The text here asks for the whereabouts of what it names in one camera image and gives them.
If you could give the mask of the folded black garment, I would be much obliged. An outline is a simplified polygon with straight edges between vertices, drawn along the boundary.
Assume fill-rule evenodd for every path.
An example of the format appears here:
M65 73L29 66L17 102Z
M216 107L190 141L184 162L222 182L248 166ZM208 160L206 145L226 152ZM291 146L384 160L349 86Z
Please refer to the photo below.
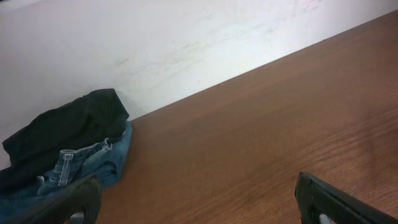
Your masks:
M63 149L120 138L128 117L112 88L92 91L38 115L2 143L11 165L1 171L1 190L18 188L53 169Z

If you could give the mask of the folded blue jeans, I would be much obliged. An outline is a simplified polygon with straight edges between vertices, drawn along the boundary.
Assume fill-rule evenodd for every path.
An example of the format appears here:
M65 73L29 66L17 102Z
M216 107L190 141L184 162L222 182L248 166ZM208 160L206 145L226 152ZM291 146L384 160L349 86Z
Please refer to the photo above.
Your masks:
M47 170L13 193L1 193L1 221L16 216L33 204L55 195L60 189L94 174L102 189L115 184L123 172L132 136L130 122L119 141L109 138L77 150L64 149L53 169Z

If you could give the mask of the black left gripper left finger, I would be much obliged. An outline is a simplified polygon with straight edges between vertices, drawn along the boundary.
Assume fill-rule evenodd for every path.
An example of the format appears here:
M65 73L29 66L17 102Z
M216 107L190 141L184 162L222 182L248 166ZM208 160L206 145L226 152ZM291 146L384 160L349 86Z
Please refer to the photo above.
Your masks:
M95 175L86 176L46 196L1 223L82 223L93 224L101 207L101 187Z

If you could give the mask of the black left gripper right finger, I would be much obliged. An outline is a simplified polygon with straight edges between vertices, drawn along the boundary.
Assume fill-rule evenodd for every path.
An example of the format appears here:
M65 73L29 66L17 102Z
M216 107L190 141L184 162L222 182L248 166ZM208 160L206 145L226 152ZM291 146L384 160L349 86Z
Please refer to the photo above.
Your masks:
M397 219L337 189L307 172L301 172L295 199L304 224L397 224Z

